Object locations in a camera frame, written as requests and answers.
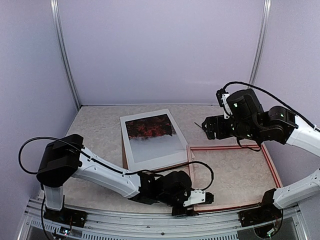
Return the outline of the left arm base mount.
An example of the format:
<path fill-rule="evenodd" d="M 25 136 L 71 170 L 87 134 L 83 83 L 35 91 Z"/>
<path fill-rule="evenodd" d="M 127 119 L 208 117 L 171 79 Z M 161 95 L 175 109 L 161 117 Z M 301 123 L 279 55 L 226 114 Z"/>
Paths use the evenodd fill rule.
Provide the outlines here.
<path fill-rule="evenodd" d="M 46 220 L 68 225 L 70 227 L 84 228 L 88 215 L 85 211 L 65 207 L 64 202 L 62 203 L 61 210 L 53 210 L 48 208 L 46 203 L 47 201 L 45 200 L 43 217 Z"/>

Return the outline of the red wooden picture frame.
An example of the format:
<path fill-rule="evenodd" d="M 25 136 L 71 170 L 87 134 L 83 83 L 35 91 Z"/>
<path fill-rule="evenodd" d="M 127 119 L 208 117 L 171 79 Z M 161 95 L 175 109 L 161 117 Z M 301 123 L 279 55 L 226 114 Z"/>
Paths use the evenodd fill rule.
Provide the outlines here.
<path fill-rule="evenodd" d="M 190 165 L 189 175 L 194 188 L 211 186 L 214 194 L 211 204 L 198 204 L 196 211 L 213 212 L 237 210 L 257 206 L 266 191 L 281 188 L 283 184 L 265 146 L 218 145 L 187 146 L 188 161 L 209 165 L 214 176 L 201 165 Z"/>

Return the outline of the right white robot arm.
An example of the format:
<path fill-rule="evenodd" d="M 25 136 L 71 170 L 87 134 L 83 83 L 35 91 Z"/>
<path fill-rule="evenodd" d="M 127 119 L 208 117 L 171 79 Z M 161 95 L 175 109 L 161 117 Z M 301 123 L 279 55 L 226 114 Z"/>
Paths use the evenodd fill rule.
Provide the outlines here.
<path fill-rule="evenodd" d="M 285 181 L 286 186 L 264 193 L 262 206 L 255 212 L 260 222 L 268 221 L 276 209 L 284 209 L 320 192 L 320 168 L 315 163 L 320 158 L 317 125 L 274 94 L 246 82 L 226 83 L 216 91 L 216 98 L 223 114 L 208 116 L 202 123 L 208 139 L 235 138 L 238 143 L 250 140 L 257 144 L 255 151 L 262 149 L 263 143 L 270 147 L 279 143 L 285 149 L 276 153 L 274 147 L 271 155 L 277 157 L 275 162 L 281 176 L 289 177 L 286 167 L 291 174 L 302 168 L 297 177 Z"/>

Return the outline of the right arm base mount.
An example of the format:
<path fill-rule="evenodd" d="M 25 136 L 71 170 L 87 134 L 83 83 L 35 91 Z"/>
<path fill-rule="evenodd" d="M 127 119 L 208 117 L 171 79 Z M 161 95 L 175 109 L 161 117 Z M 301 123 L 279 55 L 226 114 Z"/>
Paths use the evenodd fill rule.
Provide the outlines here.
<path fill-rule="evenodd" d="M 242 227 L 262 224 L 279 219 L 283 216 L 283 211 L 274 205 L 275 200 L 273 197 L 275 191 L 275 188 L 266 191 L 262 197 L 262 202 L 259 207 L 242 210 L 238 213 Z"/>

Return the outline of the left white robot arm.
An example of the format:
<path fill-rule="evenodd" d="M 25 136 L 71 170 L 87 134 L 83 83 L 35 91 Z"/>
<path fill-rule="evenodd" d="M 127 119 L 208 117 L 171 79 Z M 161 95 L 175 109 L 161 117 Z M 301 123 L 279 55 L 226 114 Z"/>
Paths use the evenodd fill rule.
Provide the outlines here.
<path fill-rule="evenodd" d="M 83 137 L 78 134 L 64 138 L 34 137 L 22 147 L 38 140 L 49 140 L 50 143 L 33 175 L 43 186 L 46 208 L 61 223 L 70 218 L 69 209 L 64 207 L 63 194 L 63 186 L 69 178 L 95 183 L 145 205 L 163 203 L 186 209 L 206 201 L 205 191 L 193 189 L 192 181 L 184 171 L 172 171 L 167 175 L 150 170 L 130 171 L 94 154 L 83 145 Z"/>

